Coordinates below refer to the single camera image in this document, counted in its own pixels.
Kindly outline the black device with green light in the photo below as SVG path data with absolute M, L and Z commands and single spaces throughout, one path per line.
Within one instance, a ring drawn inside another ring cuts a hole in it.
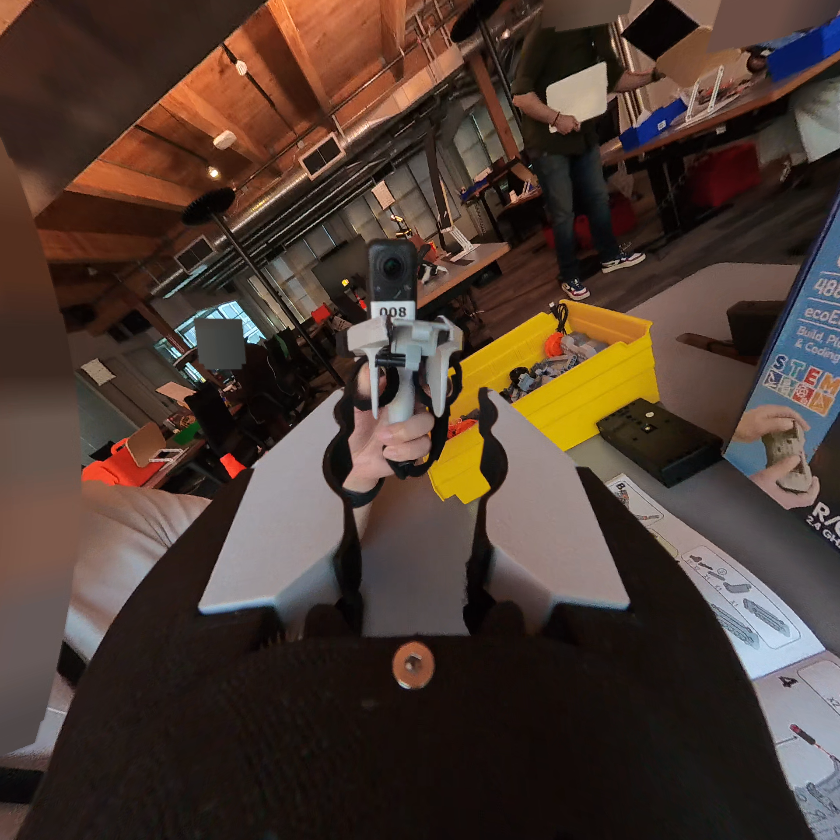
M 727 310 L 731 344 L 739 358 L 759 358 L 784 310 L 784 301 L 738 301 Z

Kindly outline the orange chair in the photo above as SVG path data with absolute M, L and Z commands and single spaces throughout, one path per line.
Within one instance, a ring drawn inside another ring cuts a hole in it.
M 164 462 L 150 462 L 139 467 L 127 449 L 125 437 L 117 443 L 106 444 L 92 455 L 92 462 L 81 470 L 81 480 L 96 480 L 108 486 L 141 487 L 163 468 Z

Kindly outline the silver air duct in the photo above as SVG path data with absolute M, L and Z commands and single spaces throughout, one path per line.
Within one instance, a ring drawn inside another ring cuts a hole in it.
M 260 198 L 247 203 L 237 192 L 224 219 L 252 259 L 272 259 L 414 157 L 427 136 L 445 134 L 455 118 L 466 73 L 465 59 L 453 44 L 348 123 L 339 134 L 346 156 L 318 179 L 311 182 L 298 162 Z M 165 275 L 153 287 L 154 298 L 170 298 L 194 287 L 216 288 L 243 269 L 245 263 L 226 237 L 218 227 L 210 233 L 210 226 L 215 223 L 199 226 L 199 232 L 213 242 L 217 255 L 189 276 L 180 268 Z

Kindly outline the blue storage bin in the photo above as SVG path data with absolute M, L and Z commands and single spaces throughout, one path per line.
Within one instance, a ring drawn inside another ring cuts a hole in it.
M 781 81 L 813 67 L 839 51 L 839 17 L 764 44 L 770 48 L 767 67 L 773 81 Z
M 647 117 L 641 119 L 637 125 L 620 134 L 619 140 L 623 151 L 633 151 L 657 138 L 686 111 L 687 104 L 682 98 L 675 99 L 664 107 L 652 111 Z

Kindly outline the black battery box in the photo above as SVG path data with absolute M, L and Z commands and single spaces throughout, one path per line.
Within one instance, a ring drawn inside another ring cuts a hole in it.
M 600 436 L 666 488 L 722 460 L 722 440 L 657 403 L 638 398 L 596 422 Z

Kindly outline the ceiling air vent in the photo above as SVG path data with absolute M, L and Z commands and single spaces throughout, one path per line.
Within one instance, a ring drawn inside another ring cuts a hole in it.
M 207 265 L 217 255 L 217 249 L 207 236 L 195 238 L 188 246 L 174 255 L 175 263 L 188 276 Z
M 300 156 L 304 174 L 313 182 L 346 156 L 343 139 L 331 132 L 328 136 Z

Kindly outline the pile of building parts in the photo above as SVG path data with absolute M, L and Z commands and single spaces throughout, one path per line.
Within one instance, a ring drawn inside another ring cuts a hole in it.
M 596 422 L 638 397 L 627 376 L 627 345 L 617 347 L 530 327 L 489 343 L 462 363 L 463 391 L 451 410 L 448 438 L 477 427 L 478 392 L 486 387 L 562 450 L 583 443 L 597 434 Z

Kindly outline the blue robot kit box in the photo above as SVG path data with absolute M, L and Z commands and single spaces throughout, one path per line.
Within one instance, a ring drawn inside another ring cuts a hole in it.
M 773 327 L 724 458 L 839 551 L 839 199 Z

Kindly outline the white instruction booklet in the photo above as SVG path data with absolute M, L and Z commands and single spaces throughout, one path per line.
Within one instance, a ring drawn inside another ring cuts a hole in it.
M 749 675 L 815 838 L 839 838 L 839 660 L 784 601 L 626 475 L 606 487 L 675 559 Z

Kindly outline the person's left hand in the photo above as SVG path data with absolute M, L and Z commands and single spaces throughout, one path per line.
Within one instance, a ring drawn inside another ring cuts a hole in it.
M 390 462 L 417 462 L 432 447 L 435 416 L 417 406 L 407 420 L 388 423 L 386 411 L 374 418 L 371 411 L 353 410 L 354 429 L 349 447 L 352 469 L 343 483 L 345 490 L 362 494 L 392 474 Z

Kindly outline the yellow parts bin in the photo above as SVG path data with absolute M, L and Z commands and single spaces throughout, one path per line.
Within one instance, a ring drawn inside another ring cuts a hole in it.
M 605 348 L 512 405 L 562 450 L 596 436 L 596 423 L 626 404 L 638 398 L 659 400 L 651 321 L 578 301 L 566 306 L 567 332 L 584 333 Z M 463 360 L 463 387 L 451 406 L 451 418 L 477 409 L 481 387 L 501 392 L 511 383 L 512 371 L 543 362 L 545 344 L 557 327 L 558 319 L 542 312 Z M 481 451 L 477 427 L 447 441 L 429 470 L 441 500 L 455 497 L 468 504 L 487 491 L 480 473 Z

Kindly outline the white tablet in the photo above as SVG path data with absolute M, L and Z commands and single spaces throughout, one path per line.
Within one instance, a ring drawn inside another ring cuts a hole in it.
M 547 86 L 547 107 L 579 124 L 600 117 L 607 105 L 607 64 L 599 62 Z

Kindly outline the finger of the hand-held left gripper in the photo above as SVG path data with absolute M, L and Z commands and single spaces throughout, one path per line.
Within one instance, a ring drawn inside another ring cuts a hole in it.
M 374 420 L 387 417 L 396 397 L 393 317 L 374 317 L 346 332 L 346 350 L 359 363 L 353 379 L 353 405 L 371 412 Z
M 413 321 L 408 326 L 408 370 L 416 389 L 430 401 L 436 418 L 448 414 L 449 398 L 455 393 L 450 371 L 455 369 L 463 349 L 463 332 L 441 317 L 434 321 Z

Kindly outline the black monitor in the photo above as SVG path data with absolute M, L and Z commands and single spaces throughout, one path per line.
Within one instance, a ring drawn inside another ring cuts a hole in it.
M 671 1 L 653 1 L 623 30 L 623 39 L 653 61 L 700 25 Z

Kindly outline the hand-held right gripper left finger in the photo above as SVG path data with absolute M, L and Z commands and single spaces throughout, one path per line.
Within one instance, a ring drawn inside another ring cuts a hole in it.
M 301 634 L 311 609 L 336 608 L 351 632 L 364 621 L 362 551 L 355 512 L 342 493 L 346 448 L 334 392 L 263 456 L 198 603 L 205 616 L 268 608 L 287 634 Z M 333 489 L 332 480 L 339 487 Z

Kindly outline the grey desk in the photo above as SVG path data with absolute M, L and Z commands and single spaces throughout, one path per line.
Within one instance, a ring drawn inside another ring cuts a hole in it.
M 782 298 L 790 266 L 719 264 L 661 292 L 631 314 L 653 322 L 661 401 L 672 413 L 727 438 L 753 382 L 753 367 L 680 343 L 684 333 L 725 338 L 725 309 L 741 298 Z M 570 454 L 605 483 L 626 475 L 662 508 L 730 555 L 779 596 L 838 657 L 838 552 L 722 461 L 667 489 L 598 438 Z M 433 499 L 424 480 L 394 481 L 374 506 L 364 538 L 364 633 L 464 634 L 464 553 L 476 503 Z

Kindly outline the red box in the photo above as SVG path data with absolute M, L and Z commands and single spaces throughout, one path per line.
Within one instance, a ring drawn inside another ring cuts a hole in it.
M 700 208 L 721 207 L 761 182 L 756 144 L 742 142 L 699 158 L 688 173 L 688 198 Z

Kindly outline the black floor lamp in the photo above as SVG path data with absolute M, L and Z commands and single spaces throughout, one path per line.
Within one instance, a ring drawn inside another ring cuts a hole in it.
M 228 243 L 234 252 L 243 260 L 251 272 L 260 278 L 264 284 L 269 283 L 269 276 L 265 271 L 256 264 L 252 259 L 251 254 L 240 242 L 239 238 L 231 230 L 224 219 L 226 211 L 231 207 L 236 198 L 235 190 L 230 187 L 218 188 L 197 197 L 191 201 L 182 212 L 182 222 L 188 227 L 198 227 L 209 222 L 214 222 L 222 234 L 226 237 Z M 287 316 L 292 328 L 297 331 L 298 335 L 304 340 L 310 348 L 313 355 L 321 363 L 321 366 L 329 373 L 333 382 L 339 387 L 344 388 L 345 382 L 341 375 L 334 369 L 329 357 L 325 355 L 320 349 L 320 346 L 315 342 L 313 337 L 301 326 L 295 312 L 287 305 L 287 303 L 278 300 L 281 310 Z
M 520 150 L 514 133 L 511 130 L 508 116 L 498 97 L 497 85 L 491 77 L 486 62 L 486 58 L 489 58 L 492 67 L 496 71 L 503 97 L 508 103 L 510 115 L 520 128 L 521 121 L 517 107 L 513 104 L 508 74 L 502 65 L 496 40 L 490 32 L 489 26 L 490 18 L 501 5 L 501 1 L 469 2 L 465 10 L 458 15 L 454 22 L 451 28 L 450 38 L 460 48 L 469 72 L 477 84 L 479 94 L 484 100 L 486 110 L 488 111 L 491 124 L 496 131 L 506 162 L 513 164 L 520 161 Z

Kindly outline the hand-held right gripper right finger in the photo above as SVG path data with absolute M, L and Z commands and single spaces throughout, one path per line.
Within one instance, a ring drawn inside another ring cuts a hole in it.
M 625 611 L 630 599 L 573 459 L 487 387 L 478 391 L 479 499 L 464 621 L 477 634 L 512 603 L 527 633 L 559 606 Z

